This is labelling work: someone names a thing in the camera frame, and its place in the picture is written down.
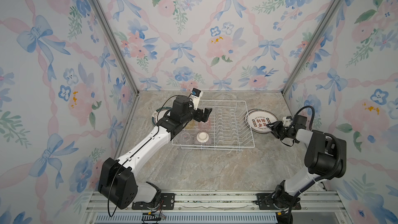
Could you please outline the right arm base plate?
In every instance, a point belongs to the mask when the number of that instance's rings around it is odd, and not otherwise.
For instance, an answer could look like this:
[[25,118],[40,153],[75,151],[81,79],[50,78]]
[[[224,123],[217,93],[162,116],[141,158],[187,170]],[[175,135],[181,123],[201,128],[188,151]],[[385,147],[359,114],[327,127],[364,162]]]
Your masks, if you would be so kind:
[[293,196],[285,193],[277,197],[274,193],[259,193],[256,198],[260,210],[287,210],[293,200]]

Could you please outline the white plate green red rim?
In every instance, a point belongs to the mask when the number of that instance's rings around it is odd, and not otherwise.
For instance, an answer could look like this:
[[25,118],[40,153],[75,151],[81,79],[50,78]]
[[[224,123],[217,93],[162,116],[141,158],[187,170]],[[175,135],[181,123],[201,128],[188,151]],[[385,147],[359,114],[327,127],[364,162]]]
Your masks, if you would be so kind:
[[165,107],[161,107],[159,109],[157,109],[156,111],[154,111],[151,115],[151,122],[154,126],[157,125],[158,121],[164,117],[164,115],[170,115],[170,110],[172,108],[165,106]]

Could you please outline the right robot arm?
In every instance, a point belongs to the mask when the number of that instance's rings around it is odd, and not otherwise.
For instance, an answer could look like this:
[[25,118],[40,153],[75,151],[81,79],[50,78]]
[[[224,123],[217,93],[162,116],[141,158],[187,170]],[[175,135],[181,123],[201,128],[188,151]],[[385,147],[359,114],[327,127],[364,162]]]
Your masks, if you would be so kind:
[[332,134],[311,130],[307,118],[302,115],[288,116],[282,121],[269,123],[272,135],[283,141],[303,143],[307,150],[304,166],[293,177],[283,180],[274,192],[261,203],[277,209],[286,209],[299,202],[299,196],[314,184],[341,178],[347,167],[347,143]]

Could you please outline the clear glass cup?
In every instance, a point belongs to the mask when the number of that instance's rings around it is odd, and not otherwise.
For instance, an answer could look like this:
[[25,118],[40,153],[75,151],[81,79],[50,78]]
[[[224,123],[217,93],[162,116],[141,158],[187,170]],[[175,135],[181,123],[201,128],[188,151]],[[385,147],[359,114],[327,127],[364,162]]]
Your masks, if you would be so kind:
[[189,132],[184,132],[180,135],[180,143],[183,145],[191,145],[193,137]]

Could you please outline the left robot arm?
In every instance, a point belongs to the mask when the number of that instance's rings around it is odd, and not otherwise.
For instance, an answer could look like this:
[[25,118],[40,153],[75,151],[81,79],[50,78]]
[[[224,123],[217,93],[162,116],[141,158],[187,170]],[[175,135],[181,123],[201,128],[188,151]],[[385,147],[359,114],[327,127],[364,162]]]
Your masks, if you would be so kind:
[[191,121],[207,122],[212,108],[198,107],[202,91],[194,88],[189,96],[177,95],[172,109],[158,120],[152,131],[133,149],[118,159],[107,159],[101,169],[98,191],[125,209],[137,203],[156,208],[161,201],[161,189],[146,182],[139,184],[136,176],[148,160],[164,145],[177,136]]

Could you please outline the yellow glass cup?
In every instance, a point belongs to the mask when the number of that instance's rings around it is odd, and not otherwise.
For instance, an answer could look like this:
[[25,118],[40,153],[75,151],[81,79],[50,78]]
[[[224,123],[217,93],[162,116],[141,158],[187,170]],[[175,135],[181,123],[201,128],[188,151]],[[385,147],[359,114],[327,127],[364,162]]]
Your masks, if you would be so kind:
[[191,121],[185,126],[185,129],[187,130],[194,130],[195,128],[196,128],[195,121]]

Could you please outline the pink glass cup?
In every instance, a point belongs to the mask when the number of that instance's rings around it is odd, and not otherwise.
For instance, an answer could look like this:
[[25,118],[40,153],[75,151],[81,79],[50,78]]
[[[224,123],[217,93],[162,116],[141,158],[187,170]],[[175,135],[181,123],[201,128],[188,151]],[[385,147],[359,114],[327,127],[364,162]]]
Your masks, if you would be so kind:
[[200,122],[199,123],[199,130],[208,131],[211,130],[211,120],[209,119],[207,122]]

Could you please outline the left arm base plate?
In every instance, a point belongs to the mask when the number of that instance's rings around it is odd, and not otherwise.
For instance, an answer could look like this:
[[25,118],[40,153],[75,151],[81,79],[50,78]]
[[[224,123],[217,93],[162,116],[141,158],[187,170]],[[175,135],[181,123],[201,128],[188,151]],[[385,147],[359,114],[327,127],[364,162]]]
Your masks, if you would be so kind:
[[175,205],[174,193],[159,193],[149,202],[133,202],[132,210],[154,211],[154,210],[173,210]]

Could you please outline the white plate front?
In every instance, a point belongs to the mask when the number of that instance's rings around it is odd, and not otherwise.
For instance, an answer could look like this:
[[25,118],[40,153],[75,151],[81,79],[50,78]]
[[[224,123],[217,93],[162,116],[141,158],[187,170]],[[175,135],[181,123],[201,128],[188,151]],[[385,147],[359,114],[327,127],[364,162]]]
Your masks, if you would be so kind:
[[266,125],[277,122],[278,118],[271,112],[253,109],[246,114],[245,121],[252,131],[260,134],[267,134],[271,132],[271,129]]

